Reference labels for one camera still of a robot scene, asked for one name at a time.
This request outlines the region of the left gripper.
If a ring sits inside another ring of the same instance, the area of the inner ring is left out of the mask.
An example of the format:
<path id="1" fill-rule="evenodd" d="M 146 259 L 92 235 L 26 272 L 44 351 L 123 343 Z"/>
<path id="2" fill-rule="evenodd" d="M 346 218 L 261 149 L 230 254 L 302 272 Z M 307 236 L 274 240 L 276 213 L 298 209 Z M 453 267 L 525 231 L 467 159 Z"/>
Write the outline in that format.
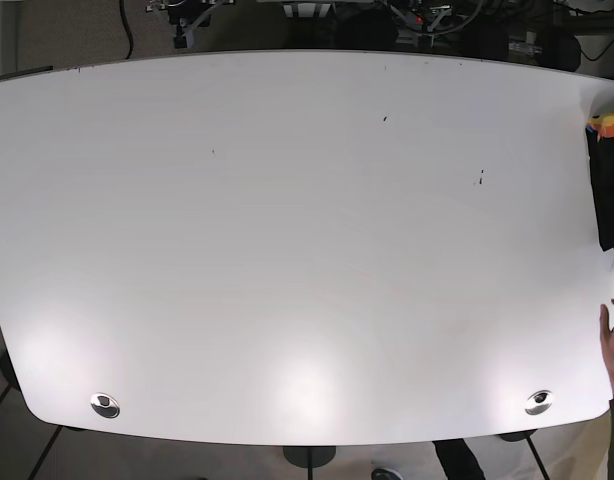
<path id="1" fill-rule="evenodd" d="M 390 1 L 399 48 L 452 48 L 467 20 L 460 1 Z"/>

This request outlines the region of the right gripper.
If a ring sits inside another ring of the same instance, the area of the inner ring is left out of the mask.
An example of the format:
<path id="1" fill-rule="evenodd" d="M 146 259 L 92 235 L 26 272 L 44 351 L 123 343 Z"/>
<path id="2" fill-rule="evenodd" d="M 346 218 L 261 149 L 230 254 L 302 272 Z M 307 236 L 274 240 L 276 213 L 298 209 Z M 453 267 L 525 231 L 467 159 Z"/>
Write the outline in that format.
<path id="1" fill-rule="evenodd" d="M 173 28 L 175 49 L 188 49 L 193 46 L 194 32 L 198 28 L 208 28 L 215 10 L 234 1 L 226 0 L 175 0 L 148 1 L 146 13 L 165 14 Z"/>

